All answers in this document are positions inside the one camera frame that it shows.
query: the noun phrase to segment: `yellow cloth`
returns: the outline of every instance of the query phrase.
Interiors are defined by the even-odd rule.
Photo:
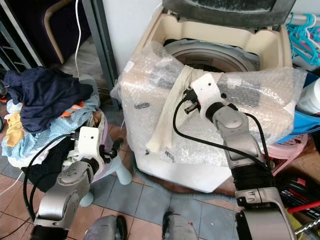
[[[9,128],[6,131],[4,139],[7,139],[5,145],[8,147],[16,146],[25,136],[25,131],[20,121],[20,113],[14,113],[7,119]]]

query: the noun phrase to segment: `white bottle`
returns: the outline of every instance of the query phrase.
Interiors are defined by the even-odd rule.
[[[320,115],[320,78],[302,90],[296,108],[309,115]]]

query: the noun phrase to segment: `pile of clothes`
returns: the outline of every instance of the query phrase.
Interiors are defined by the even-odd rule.
[[[14,167],[27,167],[31,159],[56,137],[70,134],[89,119],[99,107],[93,86],[58,70],[37,67],[23,73],[8,71],[8,130],[2,155]],[[51,144],[34,164],[41,164],[48,152],[62,139]]]

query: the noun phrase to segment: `washing machine lid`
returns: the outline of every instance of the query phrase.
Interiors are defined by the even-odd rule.
[[[203,23],[262,28],[283,24],[296,0],[162,0],[165,9]]]

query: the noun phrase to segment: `bubble wrap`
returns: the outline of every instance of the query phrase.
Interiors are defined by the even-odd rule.
[[[152,158],[168,163],[228,166],[223,150],[185,139],[175,132],[172,134],[172,148],[163,146],[158,153],[146,148],[170,89],[183,69],[184,65],[157,42],[151,42],[132,56],[111,91],[111,96],[118,99],[123,107],[128,144],[137,161]],[[207,73],[198,69],[192,71],[197,78]],[[240,111],[257,117],[267,144],[272,144],[293,129],[294,109],[305,77],[304,71],[287,67],[224,73],[217,85],[221,93],[227,95],[228,102],[234,103]],[[249,127],[251,134],[260,142],[258,128],[251,119]],[[201,119],[196,110],[188,115],[179,130],[193,137],[223,144],[216,127]]]

